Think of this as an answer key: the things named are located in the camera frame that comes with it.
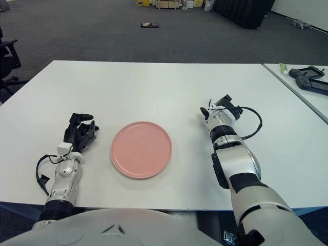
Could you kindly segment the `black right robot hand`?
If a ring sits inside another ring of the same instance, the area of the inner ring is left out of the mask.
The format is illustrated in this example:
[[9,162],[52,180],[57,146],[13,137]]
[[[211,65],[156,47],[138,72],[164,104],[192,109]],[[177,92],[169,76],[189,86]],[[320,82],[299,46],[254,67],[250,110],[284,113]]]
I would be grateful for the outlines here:
[[209,119],[210,114],[214,112],[223,112],[234,120],[240,119],[243,109],[240,106],[234,106],[231,103],[232,98],[229,95],[222,97],[217,102],[210,99],[206,108],[200,107],[205,120]]

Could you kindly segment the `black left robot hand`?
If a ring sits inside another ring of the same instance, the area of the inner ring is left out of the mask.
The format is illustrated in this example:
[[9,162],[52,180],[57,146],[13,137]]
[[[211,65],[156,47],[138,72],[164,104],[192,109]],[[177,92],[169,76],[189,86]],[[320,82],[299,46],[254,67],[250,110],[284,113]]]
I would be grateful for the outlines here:
[[93,115],[73,113],[64,133],[64,142],[72,144],[72,151],[82,153],[95,139],[99,127]]

